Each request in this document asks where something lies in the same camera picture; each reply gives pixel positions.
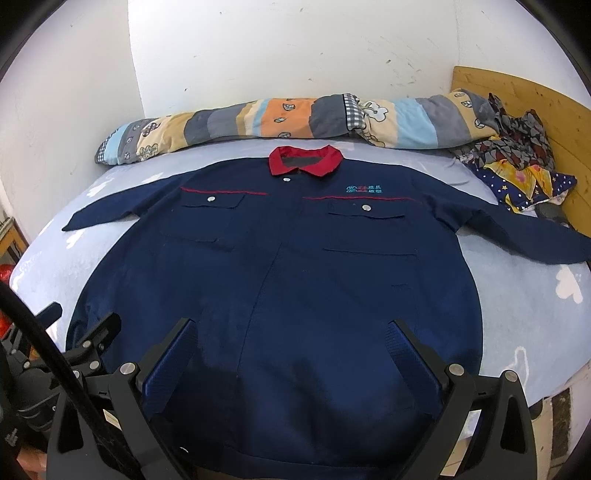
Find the light blue bed sheet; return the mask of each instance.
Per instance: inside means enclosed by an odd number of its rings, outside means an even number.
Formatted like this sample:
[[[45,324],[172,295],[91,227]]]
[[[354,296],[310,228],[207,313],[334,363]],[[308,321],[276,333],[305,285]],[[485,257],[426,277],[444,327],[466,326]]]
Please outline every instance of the light blue bed sheet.
[[[74,212],[110,193],[217,161],[266,157],[280,145],[312,149],[327,144],[340,149],[346,158],[411,167],[496,203],[480,180],[442,151],[389,150],[329,140],[256,139],[201,145],[107,171],[46,225],[13,272],[12,288],[35,313],[52,301],[61,303],[63,317],[49,332],[63,350],[82,287],[136,221],[62,232]],[[544,265],[513,254],[470,229],[461,229],[457,235],[482,305],[481,374],[498,376],[507,368],[514,369],[529,404],[554,393],[591,359],[591,273],[586,264]],[[473,421],[464,436],[472,430]]]

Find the striped blanket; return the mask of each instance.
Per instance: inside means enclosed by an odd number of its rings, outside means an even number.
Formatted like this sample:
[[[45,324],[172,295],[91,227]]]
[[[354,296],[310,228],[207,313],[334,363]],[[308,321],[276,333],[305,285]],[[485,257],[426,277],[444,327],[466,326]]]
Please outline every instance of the striped blanket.
[[[384,148],[451,148],[498,133],[489,102],[472,92],[403,100],[360,100],[351,93],[270,98],[144,118],[100,145],[97,163],[119,165],[216,139],[333,138],[358,135]]]

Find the black cable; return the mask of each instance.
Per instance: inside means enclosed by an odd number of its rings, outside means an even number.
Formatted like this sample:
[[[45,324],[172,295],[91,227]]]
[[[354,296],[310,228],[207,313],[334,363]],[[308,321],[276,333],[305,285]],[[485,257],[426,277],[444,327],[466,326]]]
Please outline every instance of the black cable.
[[[106,420],[96,409],[86,391],[80,386],[72,369],[63,358],[55,343],[36,321],[35,316],[22,300],[0,282],[0,310],[2,310],[27,337],[43,359],[51,373],[60,383],[70,401],[88,424],[97,440],[117,461],[122,473],[132,479],[141,479],[143,475],[137,460],[126,450],[108,429]]]

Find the pocket flap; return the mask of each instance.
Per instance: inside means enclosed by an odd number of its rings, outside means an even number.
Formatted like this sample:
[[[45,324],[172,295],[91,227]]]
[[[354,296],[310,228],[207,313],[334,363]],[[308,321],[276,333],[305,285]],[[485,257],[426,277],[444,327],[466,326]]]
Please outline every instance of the pocket flap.
[[[181,205],[184,207],[236,208],[244,193],[195,193],[183,191]]]
[[[328,212],[333,215],[395,218],[405,215],[406,205],[400,200],[361,199],[330,202]]]

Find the light blue stripe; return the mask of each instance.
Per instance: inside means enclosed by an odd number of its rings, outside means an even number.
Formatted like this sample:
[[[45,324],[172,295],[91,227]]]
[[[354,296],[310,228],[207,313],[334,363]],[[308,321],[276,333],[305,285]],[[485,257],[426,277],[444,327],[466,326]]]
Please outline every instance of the light blue stripe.
[[[271,99],[265,98],[262,101],[261,106],[259,107],[258,111],[256,112],[254,120],[252,121],[252,134],[255,137],[261,136],[261,120],[262,120],[263,114],[267,110],[267,105],[269,105],[269,100],[271,100]]]
[[[414,98],[392,102],[396,108],[398,143],[396,148],[425,150],[437,148],[437,132],[427,112]]]
[[[125,124],[115,130],[115,133],[107,142],[105,147],[105,162],[109,165],[117,165],[118,163],[117,152],[119,151],[119,142],[121,142],[121,137],[123,137],[123,133],[128,126],[129,124]]]

